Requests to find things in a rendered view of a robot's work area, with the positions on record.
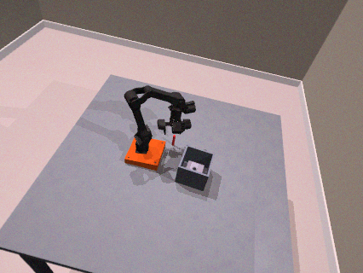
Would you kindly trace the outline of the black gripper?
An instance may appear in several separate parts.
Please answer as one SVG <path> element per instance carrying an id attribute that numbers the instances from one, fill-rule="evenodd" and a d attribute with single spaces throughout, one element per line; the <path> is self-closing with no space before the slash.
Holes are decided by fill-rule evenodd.
<path id="1" fill-rule="evenodd" d="M 170 122 L 171 121 L 179 121 L 181 120 L 181 117 L 180 118 L 174 118 L 171 116 L 171 113 L 170 113 Z M 163 130 L 164 131 L 164 134 L 165 134 L 165 126 L 170 126 L 170 122 L 165 122 L 164 119 L 158 119 L 157 123 L 158 123 L 158 129 L 159 130 Z M 185 125 L 185 130 L 187 129 L 191 129 L 191 121 L 190 119 L 183 119 L 183 121 L 181 122 L 182 125 Z"/>

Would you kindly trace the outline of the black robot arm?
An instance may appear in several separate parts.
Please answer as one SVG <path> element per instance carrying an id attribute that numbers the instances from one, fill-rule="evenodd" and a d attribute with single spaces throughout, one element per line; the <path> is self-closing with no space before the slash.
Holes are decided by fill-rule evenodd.
<path id="1" fill-rule="evenodd" d="M 142 97 L 138 97 L 137 94 L 144 94 Z M 124 98 L 127 101 L 130 109 L 132 110 L 135 121 L 137 123 L 137 133 L 134 135 L 135 142 L 135 152 L 138 154 L 146 154 L 149 149 L 149 143 L 152 140 L 152 132 L 148 125 L 145 125 L 144 120 L 141 115 L 141 104 L 143 104 L 148 98 L 156 98 L 165 102 L 169 102 L 172 105 L 168 106 L 171 111 L 171 116 L 174 118 L 180 118 L 182 113 L 195 113 L 196 107 L 195 102 L 186 102 L 185 99 L 179 92 L 166 92 L 153 88 L 149 85 L 140 88 L 134 88 L 133 90 L 128 90 L 124 94 Z M 170 126 L 173 134 L 180 134 L 185 131 L 185 125 L 182 125 L 182 121 L 171 121 Z"/>

